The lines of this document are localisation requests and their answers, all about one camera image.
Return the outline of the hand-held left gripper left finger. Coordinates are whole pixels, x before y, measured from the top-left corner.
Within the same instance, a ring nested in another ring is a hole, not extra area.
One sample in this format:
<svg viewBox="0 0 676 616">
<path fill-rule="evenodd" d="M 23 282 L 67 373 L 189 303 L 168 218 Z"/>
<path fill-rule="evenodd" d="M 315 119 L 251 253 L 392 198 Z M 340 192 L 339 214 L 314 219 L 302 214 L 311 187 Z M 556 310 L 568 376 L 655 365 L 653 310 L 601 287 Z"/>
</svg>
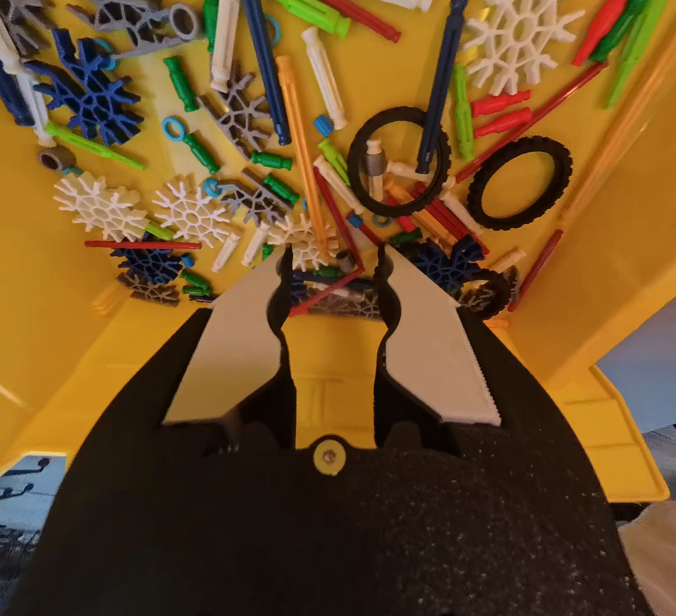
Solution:
<svg viewBox="0 0 676 616">
<path fill-rule="evenodd" d="M 295 448 L 296 389 L 282 331 L 290 314 L 292 249 L 279 246 L 221 294 L 165 414 L 165 426 L 218 423 L 234 445 L 262 425 Z"/>
</svg>

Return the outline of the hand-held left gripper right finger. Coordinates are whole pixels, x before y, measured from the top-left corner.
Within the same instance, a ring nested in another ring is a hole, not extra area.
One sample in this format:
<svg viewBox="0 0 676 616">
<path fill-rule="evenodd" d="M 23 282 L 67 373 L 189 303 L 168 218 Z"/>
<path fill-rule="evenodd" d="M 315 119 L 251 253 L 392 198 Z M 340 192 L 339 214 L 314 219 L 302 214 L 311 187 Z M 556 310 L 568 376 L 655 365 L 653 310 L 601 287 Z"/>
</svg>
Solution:
<svg viewBox="0 0 676 616">
<path fill-rule="evenodd" d="M 376 356 L 377 447 L 447 451 L 455 425 L 501 427 L 457 301 L 390 245 L 378 251 L 375 282 L 387 328 Z"/>
</svg>

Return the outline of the yellow plastic bin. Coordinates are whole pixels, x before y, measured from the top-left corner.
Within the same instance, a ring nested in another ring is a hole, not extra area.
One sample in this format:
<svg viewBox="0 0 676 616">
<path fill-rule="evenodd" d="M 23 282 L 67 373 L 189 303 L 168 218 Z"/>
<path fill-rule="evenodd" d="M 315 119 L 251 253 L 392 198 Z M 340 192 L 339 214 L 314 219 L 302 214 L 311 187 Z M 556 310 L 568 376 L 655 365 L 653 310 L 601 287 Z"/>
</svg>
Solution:
<svg viewBox="0 0 676 616">
<path fill-rule="evenodd" d="M 187 0 L 200 4 L 200 0 Z M 347 154 L 356 130 L 377 111 L 394 105 L 427 107 L 439 40 L 450 0 L 434 0 L 427 13 L 375 0 L 354 0 L 402 32 L 398 44 L 355 23 L 346 40 L 325 39 L 348 119 L 334 139 Z M 570 30 L 583 39 L 604 0 L 566 0 L 563 13 L 586 9 Z M 484 18 L 482 0 L 470 0 L 468 18 Z M 308 146 L 318 155 L 312 120 L 324 110 L 301 43 L 301 21 L 276 3 L 282 25 L 282 54 L 293 58 L 300 88 Z M 515 247 L 526 253 L 524 275 L 558 228 L 561 211 L 603 151 L 608 132 L 624 143 L 608 179 L 586 209 L 567 227 L 553 259 L 542 269 L 519 307 L 497 321 L 509 327 L 493 333 L 533 372 L 572 420 L 605 494 L 611 502 L 653 502 L 668 487 L 619 391 L 594 366 L 648 316 L 675 296 L 675 62 L 664 68 L 663 86 L 646 103 L 630 130 L 622 133 L 622 107 L 638 93 L 673 40 L 675 0 L 670 0 L 650 46 L 611 110 L 603 108 L 620 60 L 564 102 L 527 134 L 566 144 L 574 159 L 571 185 L 546 215 L 520 230 L 487 232 L 488 263 Z M 159 57 L 130 61 L 132 92 L 143 97 L 145 127 L 121 148 L 148 164 L 135 171 L 94 155 L 78 156 L 82 167 L 104 174 L 114 186 L 138 190 L 141 208 L 151 210 L 155 190 L 174 172 L 204 172 L 184 148 L 162 135 L 164 115 L 182 111 Z M 115 276 L 114 258 L 86 249 L 84 225 L 59 211 L 55 174 L 37 162 L 36 138 L 14 125 L 1 109 L 1 469 L 24 453 L 68 455 L 69 461 L 113 397 L 200 304 L 181 298 L 178 307 L 129 297 Z M 496 175 L 486 194 L 487 211 L 514 212 L 545 184 L 544 159 L 522 157 Z M 367 377 L 384 323 L 358 317 L 295 316 L 284 325 L 292 353 L 292 374 L 300 379 L 300 446 L 335 430 L 357 446 L 373 442 L 367 420 Z"/>
</svg>

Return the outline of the blue snowflake connector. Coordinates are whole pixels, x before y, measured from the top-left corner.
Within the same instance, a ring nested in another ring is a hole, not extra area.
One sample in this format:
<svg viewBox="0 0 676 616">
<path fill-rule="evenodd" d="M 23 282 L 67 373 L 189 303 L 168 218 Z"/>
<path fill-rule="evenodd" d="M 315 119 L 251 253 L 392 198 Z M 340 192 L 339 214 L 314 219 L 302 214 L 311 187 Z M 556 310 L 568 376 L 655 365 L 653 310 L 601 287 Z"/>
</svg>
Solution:
<svg viewBox="0 0 676 616">
<path fill-rule="evenodd" d="M 128 91 L 130 77 L 108 75 L 112 55 L 91 38 L 74 43 L 68 29 L 51 30 L 61 65 L 31 60 L 25 63 L 39 82 L 35 90 L 49 97 L 46 108 L 67 108 L 68 128 L 86 139 L 100 138 L 106 146 L 123 145 L 140 132 L 144 118 L 131 106 L 140 96 Z"/>
<path fill-rule="evenodd" d="M 466 235 L 452 246 L 449 255 L 434 241 L 418 244 L 409 261 L 442 290 L 451 292 L 474 280 L 484 258 L 481 245 Z"/>
<path fill-rule="evenodd" d="M 189 252 L 176 256 L 169 249 L 114 249 L 110 257 L 121 259 L 123 275 L 143 285 L 167 285 L 195 266 Z"/>
</svg>

